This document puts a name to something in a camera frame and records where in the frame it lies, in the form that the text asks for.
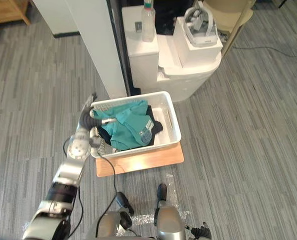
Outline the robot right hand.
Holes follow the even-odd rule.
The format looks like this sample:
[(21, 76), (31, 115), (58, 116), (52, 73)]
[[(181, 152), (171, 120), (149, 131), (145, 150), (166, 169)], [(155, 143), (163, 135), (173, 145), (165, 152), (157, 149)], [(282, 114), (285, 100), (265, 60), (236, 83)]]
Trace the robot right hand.
[(208, 224), (203, 221), (200, 228), (192, 227), (190, 229), (191, 234), (194, 236), (195, 240), (211, 240), (212, 233)]

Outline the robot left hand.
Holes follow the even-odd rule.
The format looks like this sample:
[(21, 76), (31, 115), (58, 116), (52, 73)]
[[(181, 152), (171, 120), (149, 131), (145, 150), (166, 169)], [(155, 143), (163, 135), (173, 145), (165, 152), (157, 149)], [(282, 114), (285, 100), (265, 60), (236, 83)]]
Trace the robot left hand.
[(84, 128), (90, 131), (94, 127), (101, 127), (103, 125), (107, 125), (117, 121), (116, 118), (93, 118), (91, 116), (90, 112), (93, 110), (93, 107), (91, 107), (91, 105), (97, 99), (97, 97), (97, 93), (93, 92), (84, 103), (78, 121), (79, 128)]

